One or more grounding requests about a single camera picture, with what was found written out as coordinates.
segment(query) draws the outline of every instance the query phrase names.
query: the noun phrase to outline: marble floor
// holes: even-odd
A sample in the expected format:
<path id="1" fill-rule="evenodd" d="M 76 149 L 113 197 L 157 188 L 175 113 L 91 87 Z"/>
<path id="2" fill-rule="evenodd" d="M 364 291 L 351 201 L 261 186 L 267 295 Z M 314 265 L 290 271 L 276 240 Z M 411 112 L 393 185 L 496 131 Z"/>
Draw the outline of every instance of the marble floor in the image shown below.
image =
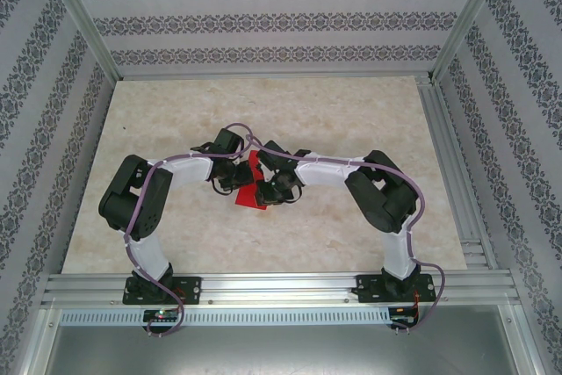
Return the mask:
<path id="1" fill-rule="evenodd" d="M 132 269 L 121 237 L 97 214 L 125 156 L 179 154 L 213 141 L 232 122 L 291 152 L 385 151 L 427 198 L 415 254 L 448 270 L 466 268 L 414 78 L 281 78 L 118 83 L 63 272 Z M 158 231 L 175 272 L 367 271 L 383 264 L 378 233 L 347 191 L 311 186 L 296 204 L 266 211 L 234 199 L 204 182 L 170 193 Z"/>

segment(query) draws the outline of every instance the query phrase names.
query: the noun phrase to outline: red object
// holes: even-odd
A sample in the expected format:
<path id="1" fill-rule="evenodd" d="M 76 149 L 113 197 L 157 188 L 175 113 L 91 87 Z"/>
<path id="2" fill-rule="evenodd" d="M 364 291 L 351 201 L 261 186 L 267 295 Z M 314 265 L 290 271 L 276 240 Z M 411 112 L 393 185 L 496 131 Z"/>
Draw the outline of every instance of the red object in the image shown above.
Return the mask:
<path id="1" fill-rule="evenodd" d="M 236 204 L 238 206 L 249 206 L 250 208 L 257 208 L 258 210 L 265 210 L 267 206 L 259 206 L 256 203 L 256 180 L 263 180 L 263 174 L 257 169 L 259 160 L 257 159 L 257 151 L 251 151 L 249 153 L 249 167 L 252 169 L 252 174 L 254 175 L 254 183 L 242 186 L 238 190 L 238 196 L 236 197 Z"/>

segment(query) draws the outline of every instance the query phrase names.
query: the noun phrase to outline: striped wall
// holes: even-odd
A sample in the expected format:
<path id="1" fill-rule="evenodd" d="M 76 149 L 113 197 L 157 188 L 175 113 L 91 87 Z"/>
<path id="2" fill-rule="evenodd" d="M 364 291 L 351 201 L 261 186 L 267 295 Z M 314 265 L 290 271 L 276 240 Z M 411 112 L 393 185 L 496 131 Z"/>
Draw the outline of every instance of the striped wall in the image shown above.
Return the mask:
<path id="1" fill-rule="evenodd" d="M 466 0 L 83 0 L 124 76 L 429 71 Z"/>
<path id="2" fill-rule="evenodd" d="M 440 82 L 547 373 L 562 373 L 561 5 L 486 0 Z"/>
<path id="3" fill-rule="evenodd" d="M 0 0 L 0 374 L 60 271 L 112 86 L 61 0 Z"/>

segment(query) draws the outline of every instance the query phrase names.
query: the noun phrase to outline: purple cable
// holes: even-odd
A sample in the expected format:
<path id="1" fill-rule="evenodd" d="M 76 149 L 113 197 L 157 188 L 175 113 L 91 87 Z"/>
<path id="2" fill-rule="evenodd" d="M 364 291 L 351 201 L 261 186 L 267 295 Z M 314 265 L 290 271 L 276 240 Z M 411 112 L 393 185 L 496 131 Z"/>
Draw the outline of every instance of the purple cable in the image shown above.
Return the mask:
<path id="1" fill-rule="evenodd" d="M 391 173 L 395 176 L 400 177 L 415 191 L 415 193 L 418 195 L 418 198 L 420 199 L 420 210 L 415 215 L 415 217 L 412 219 L 412 221 L 410 221 L 410 224 L 407 227 L 407 252 L 408 252 L 408 255 L 410 256 L 410 258 L 412 259 L 412 261 L 414 261 L 415 263 L 417 263 L 419 265 L 422 265 L 422 266 L 428 266 L 428 267 L 436 268 L 439 271 L 439 273 L 441 274 L 441 278 L 442 278 L 442 282 L 441 282 L 441 285 L 439 287 L 439 292 L 436 295 L 435 302 L 431 305 L 431 308 L 428 310 L 428 312 L 426 313 L 426 316 L 423 318 L 423 320 L 418 322 L 418 324 L 415 325 L 412 328 L 412 330 L 420 327 L 422 325 L 422 323 L 425 322 L 425 320 L 427 320 L 428 317 L 433 313 L 437 303 L 439 302 L 439 299 L 441 298 L 441 296 L 443 294 L 443 290 L 444 290 L 444 287 L 445 287 L 445 273 L 443 272 L 443 269 L 439 265 L 437 265 L 436 263 L 423 263 L 421 261 L 418 261 L 414 257 L 414 252 L 413 252 L 413 249 L 412 249 L 412 227 L 414 226 L 415 223 L 417 223 L 419 221 L 419 219 L 423 215 L 423 212 L 425 211 L 425 198 L 423 197 L 422 190 L 417 185 L 417 183 L 414 182 L 414 180 L 412 180 L 410 177 L 406 176 L 404 173 L 402 173 L 402 172 L 400 172 L 396 169 L 393 169 L 391 167 L 383 166 L 381 164 L 374 164 L 374 163 L 370 163 L 370 162 L 354 162 L 354 161 L 351 161 L 351 160 L 346 161 L 346 160 L 340 160 L 340 159 L 337 159 L 337 158 L 329 158 L 329 157 L 318 157 L 318 158 L 317 157 L 306 157 L 306 156 L 305 157 L 298 157 L 296 155 L 279 153 L 277 151 L 274 151 L 272 149 L 268 149 L 268 148 L 264 147 L 262 145 L 262 143 L 254 136 L 250 127 L 247 126 L 247 125 L 244 125 L 243 123 L 232 123 L 228 126 L 225 126 L 225 129 L 228 129 L 228 128 L 233 127 L 233 126 L 242 127 L 246 131 L 248 131 L 248 135 L 246 135 L 246 139 L 248 140 L 248 145 L 245 148 L 243 148 L 241 151 L 237 151 L 237 152 L 232 153 L 232 154 L 189 153 L 189 154 L 173 155 L 171 157 L 168 157 L 164 160 L 160 160 L 159 162 L 155 163 L 150 168 L 150 170 L 148 171 L 147 177 L 145 178 L 144 184 L 142 185 L 142 190 L 140 192 L 139 198 L 137 199 L 137 203 L 134 207 L 133 215 L 131 216 L 131 219 L 129 221 L 129 225 L 126 228 L 125 234 L 123 235 L 123 239 L 124 239 L 125 245 L 126 245 L 126 254 L 129 257 L 129 259 L 131 260 L 131 263 L 133 263 L 134 268 L 145 279 L 147 279 L 148 281 L 150 281 L 151 283 L 156 285 L 159 289 L 166 292 L 169 296 L 171 296 L 177 302 L 178 307 L 180 308 L 180 312 L 181 312 L 181 316 L 178 319 L 176 325 L 174 325 L 172 328 L 170 328 L 168 331 L 166 331 L 164 333 L 159 333 L 159 334 L 156 335 L 155 333 L 150 331 L 150 325 L 152 324 L 152 321 L 150 321 L 147 325 L 148 335 L 149 336 L 156 335 L 158 337 L 164 337 L 166 335 L 171 335 L 174 332 L 176 332 L 177 330 L 179 330 L 182 323 L 184 322 L 184 317 L 185 317 L 185 309 L 184 309 L 183 301 L 175 293 L 173 293 L 168 287 L 166 287 L 165 285 L 162 285 L 160 282 L 158 282 L 158 280 L 156 280 L 155 278 L 152 278 L 146 271 L 144 271 L 144 269 L 139 265 L 139 262 L 133 256 L 133 252 L 131 251 L 131 246 L 130 246 L 131 232 L 133 231 L 134 224 L 135 224 L 137 218 L 139 217 L 139 213 L 141 212 L 142 203 L 144 201 L 144 197 L 146 195 L 148 183 L 150 182 L 150 179 L 151 179 L 152 175 L 154 174 L 156 169 L 161 167 L 166 162 L 173 162 L 175 160 L 181 160 L 181 159 L 184 159 L 184 158 L 232 158 L 232 157 L 239 157 L 239 156 L 242 156 L 246 151 L 248 151 L 251 146 L 257 147 L 257 148 L 259 148 L 259 149 L 261 149 L 261 150 L 263 150 L 263 151 L 265 151 L 269 154 L 278 155 L 280 157 L 288 158 L 290 160 L 303 161 L 303 162 L 332 162 L 332 163 L 336 163 L 336 164 L 347 164 L 348 166 L 371 167 L 373 169 L 383 170 L 387 173 Z"/>
<path id="2" fill-rule="evenodd" d="M 421 325 L 423 325 L 425 320 L 427 320 L 428 317 L 435 311 L 437 303 L 439 303 L 439 300 L 441 299 L 441 296 L 443 295 L 443 291 L 445 289 L 445 272 L 436 263 L 423 263 L 422 261 L 419 261 L 414 257 L 414 250 L 412 248 L 412 227 L 414 226 L 415 223 L 417 223 L 420 220 L 423 213 L 425 212 L 425 198 L 424 198 L 422 190 L 420 189 L 418 184 L 411 177 L 406 176 L 401 171 L 398 171 L 398 170 L 393 169 L 391 167 L 383 166 L 382 164 L 375 164 L 375 163 L 372 163 L 372 162 L 353 162 L 351 160 L 348 161 L 348 160 L 341 160 L 341 159 L 329 158 L 329 157 L 306 157 L 306 156 L 298 157 L 296 155 L 279 153 L 279 152 L 277 152 L 273 149 L 269 149 L 269 148 L 264 147 L 262 145 L 262 143 L 260 142 L 260 140 L 258 140 L 251 133 L 246 135 L 246 139 L 248 140 L 249 145 L 253 145 L 254 147 L 259 148 L 259 149 L 265 151 L 266 153 L 278 155 L 279 157 L 284 157 L 284 158 L 287 158 L 289 160 L 297 160 L 297 161 L 301 161 L 301 162 L 332 162 L 332 163 L 335 163 L 335 164 L 347 164 L 348 166 L 371 167 L 372 169 L 383 170 L 387 173 L 391 173 L 395 176 L 400 177 L 402 180 L 404 180 L 404 182 L 406 182 L 415 191 L 418 198 L 420 199 L 420 211 L 418 211 L 418 213 L 415 215 L 415 217 L 412 219 L 412 221 L 410 221 L 410 223 L 406 227 L 407 254 L 412 259 L 412 261 L 414 261 L 418 265 L 437 269 L 439 271 L 439 274 L 441 275 L 441 285 L 439 286 L 439 292 L 436 295 L 436 299 L 433 302 L 433 304 L 431 305 L 431 307 L 429 308 L 429 310 L 427 311 L 427 313 L 425 314 L 425 317 L 421 321 L 419 321 L 415 326 L 413 326 L 412 328 L 408 328 L 405 325 L 402 325 L 400 323 L 397 323 L 397 322 L 394 322 L 394 323 L 398 326 L 402 326 L 405 330 L 408 330 L 408 331 L 409 330 L 414 331 L 414 330 L 418 329 Z"/>
<path id="3" fill-rule="evenodd" d="M 243 123 L 233 123 L 230 124 L 228 126 L 226 126 L 226 129 L 228 129 L 229 127 L 233 127 L 233 126 L 240 126 L 243 127 L 244 129 L 246 129 L 248 131 L 249 136 L 252 136 L 252 138 L 254 137 L 252 130 L 249 128 L 249 126 L 244 125 Z M 150 331 L 150 325 L 152 324 L 152 321 L 148 322 L 147 325 L 147 332 L 149 336 L 158 336 L 158 337 L 164 337 L 166 335 L 170 335 L 173 334 L 174 332 L 178 331 L 179 328 L 181 327 L 182 323 L 184 322 L 184 317 L 185 317 L 185 309 L 184 309 L 184 303 L 183 301 L 175 294 L 173 293 L 168 287 L 166 287 L 165 285 L 161 284 L 158 280 L 156 280 L 155 278 L 151 277 L 146 271 L 144 271 L 144 269 L 141 267 L 141 265 L 139 264 L 139 262 L 136 260 L 136 258 L 133 256 L 133 252 L 131 251 L 131 232 L 133 232 L 133 227 L 134 227 L 134 223 L 136 223 L 137 219 L 139 218 L 139 213 L 141 212 L 141 208 L 142 208 L 142 203 L 144 201 L 144 197 L 147 194 L 147 188 L 148 188 L 148 184 L 150 183 L 150 179 L 152 177 L 152 175 L 155 173 L 156 169 L 158 169 L 159 167 L 161 167 L 164 163 L 166 162 L 173 162 L 175 160 L 181 160 L 184 158 L 230 158 L 230 157 L 235 157 L 238 155 L 242 155 L 244 154 L 246 151 L 248 151 L 250 149 L 250 144 L 248 144 L 245 148 L 243 148 L 241 151 L 237 151 L 235 153 L 232 154 L 204 154 L 204 153 L 189 153 L 189 154 L 180 154 L 180 155 L 173 155 L 171 157 L 168 157 L 164 160 L 160 160 L 159 162 L 157 162 L 156 164 L 154 164 L 150 170 L 147 173 L 147 177 L 144 180 L 144 184 L 142 184 L 142 190 L 140 192 L 139 198 L 137 199 L 137 203 L 134 206 L 134 211 L 133 211 L 133 215 L 131 216 L 131 219 L 129 221 L 129 225 L 126 228 L 125 234 L 123 235 L 123 240 L 125 241 L 125 249 L 126 249 L 126 254 L 129 257 L 129 260 L 131 260 L 131 263 L 133 263 L 134 268 L 148 281 L 150 281 L 152 284 L 156 285 L 159 289 L 161 289 L 162 291 L 166 292 L 168 295 L 170 295 L 178 304 L 178 307 L 180 308 L 180 313 L 181 316 L 180 318 L 177 320 L 176 325 L 174 325 L 172 328 L 170 328 L 168 331 L 164 332 L 164 333 L 153 333 L 152 331 Z"/>

